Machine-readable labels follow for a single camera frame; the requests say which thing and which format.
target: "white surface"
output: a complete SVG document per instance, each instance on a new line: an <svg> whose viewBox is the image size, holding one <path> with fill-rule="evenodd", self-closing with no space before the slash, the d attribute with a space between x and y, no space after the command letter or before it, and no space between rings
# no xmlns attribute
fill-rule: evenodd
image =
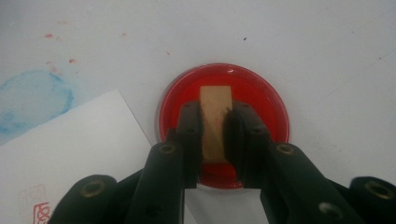
<svg viewBox="0 0 396 224"><path fill-rule="evenodd" d="M144 167L150 148L118 91L89 101L0 147L0 222L36 223L35 205L52 212L88 175L120 181Z"/></svg>
<svg viewBox="0 0 396 224"><path fill-rule="evenodd" d="M291 142L323 174L396 184L395 21L393 0L3 1L0 82L56 67L79 85L75 104L118 88L153 144L157 105L178 74L235 63L278 91ZM212 205L192 214L214 220L224 210Z"/></svg>

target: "clamp jaw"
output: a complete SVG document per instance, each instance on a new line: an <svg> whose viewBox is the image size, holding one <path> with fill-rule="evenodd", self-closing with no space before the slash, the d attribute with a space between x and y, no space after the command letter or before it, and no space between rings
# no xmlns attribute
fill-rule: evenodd
<svg viewBox="0 0 396 224"><path fill-rule="evenodd" d="M64 195L49 224L183 223L184 189L199 182L202 151L199 102L180 109L178 126L152 147L145 167L117 181L91 175ZM324 177L305 154L275 143L254 109L233 102L224 120L226 159L246 189L260 189L272 224L396 223L396 187L357 177L345 188Z"/></svg>

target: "red stain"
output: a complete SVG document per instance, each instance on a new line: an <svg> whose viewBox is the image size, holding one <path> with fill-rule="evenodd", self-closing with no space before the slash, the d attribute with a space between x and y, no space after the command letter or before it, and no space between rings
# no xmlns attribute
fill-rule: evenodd
<svg viewBox="0 0 396 224"><path fill-rule="evenodd" d="M57 73L58 73L58 69L55 67L55 65L53 64L53 62L48 61L48 62L46 62L46 65L49 67L49 71L50 71L52 74L57 74Z"/></svg>

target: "red stamp mark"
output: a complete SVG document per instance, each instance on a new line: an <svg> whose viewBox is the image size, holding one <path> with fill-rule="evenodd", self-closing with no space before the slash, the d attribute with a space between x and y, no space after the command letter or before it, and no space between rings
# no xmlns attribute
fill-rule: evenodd
<svg viewBox="0 0 396 224"><path fill-rule="evenodd" d="M47 224L50 220L49 203L39 203L33 208L33 224Z"/></svg>
<svg viewBox="0 0 396 224"><path fill-rule="evenodd" d="M35 204L40 204L47 201L46 189L44 185L38 185L29 189L24 189L19 193L18 198L21 216L31 216L32 207L35 206Z"/></svg>

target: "screw hole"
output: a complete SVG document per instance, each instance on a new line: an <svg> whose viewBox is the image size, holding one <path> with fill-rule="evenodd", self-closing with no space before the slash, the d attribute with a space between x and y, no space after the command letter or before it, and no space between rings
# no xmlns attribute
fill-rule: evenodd
<svg viewBox="0 0 396 224"><path fill-rule="evenodd" d="M163 211L163 207L160 206L159 204L152 203L146 207L146 214L149 217L158 217L162 211Z"/></svg>
<svg viewBox="0 0 396 224"><path fill-rule="evenodd" d="M84 185L79 192L85 198L91 198L102 193L105 190L105 182L101 179L96 179Z"/></svg>
<svg viewBox="0 0 396 224"><path fill-rule="evenodd" d="M337 220L343 218L343 216L344 216L341 209L332 203L320 203L319 210L324 215L331 217L333 219L337 219Z"/></svg>
<svg viewBox="0 0 396 224"><path fill-rule="evenodd" d="M385 200L390 200L395 197L395 193L388 189L387 187L378 184L375 181L369 181L367 182L364 187L370 191L372 194L374 194L376 197L385 199Z"/></svg>
<svg viewBox="0 0 396 224"><path fill-rule="evenodd" d="M278 150L279 152L281 152L285 155L294 154L294 148L292 148L288 145L278 145L278 146L276 146L276 150Z"/></svg>
<svg viewBox="0 0 396 224"><path fill-rule="evenodd" d="M172 145L164 145L164 146L160 147L161 153L164 153L164 154L173 153L175 150L176 150L175 147Z"/></svg>

